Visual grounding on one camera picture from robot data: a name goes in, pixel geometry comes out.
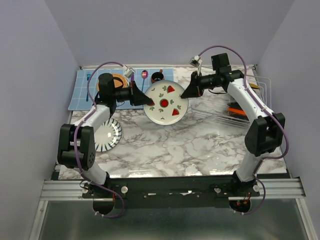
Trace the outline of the watermelon pattern plate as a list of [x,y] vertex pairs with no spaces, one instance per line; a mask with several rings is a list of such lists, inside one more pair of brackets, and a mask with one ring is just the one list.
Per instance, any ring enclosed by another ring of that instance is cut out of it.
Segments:
[[177,82],[160,80],[153,83],[145,95],[152,99],[152,103],[145,104],[145,115],[158,125],[172,125],[179,122],[186,114],[189,100],[181,98],[185,89]]

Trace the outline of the blue striped white plate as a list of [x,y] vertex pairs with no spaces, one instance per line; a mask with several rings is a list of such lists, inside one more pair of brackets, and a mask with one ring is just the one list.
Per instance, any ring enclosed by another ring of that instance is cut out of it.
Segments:
[[96,152],[107,152],[113,149],[122,138],[122,127],[120,123],[110,118],[105,121],[94,133]]

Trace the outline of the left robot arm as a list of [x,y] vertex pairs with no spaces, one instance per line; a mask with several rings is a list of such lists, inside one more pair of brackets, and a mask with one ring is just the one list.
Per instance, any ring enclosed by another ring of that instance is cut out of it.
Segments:
[[132,106],[143,106],[153,101],[136,85],[115,87],[114,77],[103,73],[98,77],[99,91],[91,110],[74,124],[63,124],[59,132],[57,161],[69,169],[78,169],[80,175],[94,184],[93,191],[101,198],[107,197],[111,185],[106,182],[109,174],[95,162],[94,133],[113,116],[117,103],[129,101]]

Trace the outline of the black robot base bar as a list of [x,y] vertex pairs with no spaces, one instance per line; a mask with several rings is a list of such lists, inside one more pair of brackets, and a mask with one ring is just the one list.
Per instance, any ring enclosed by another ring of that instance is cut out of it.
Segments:
[[231,198],[260,196],[257,182],[235,174],[180,177],[108,178],[104,189],[87,183],[83,198],[114,202],[116,208],[228,208]]

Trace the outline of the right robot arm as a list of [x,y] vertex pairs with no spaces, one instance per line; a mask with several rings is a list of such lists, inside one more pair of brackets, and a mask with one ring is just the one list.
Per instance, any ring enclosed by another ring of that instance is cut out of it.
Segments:
[[189,63],[197,70],[191,74],[189,85],[180,96],[182,99],[199,98],[205,90],[221,87],[239,104],[250,122],[244,138],[247,152],[234,173],[235,180],[230,183],[230,191],[241,196],[248,190],[247,183],[254,180],[263,161],[262,156],[274,152],[281,145],[285,117],[282,113],[274,113],[258,98],[246,79],[246,72],[233,70],[226,53],[212,56],[214,74],[202,75],[202,60],[198,55]]

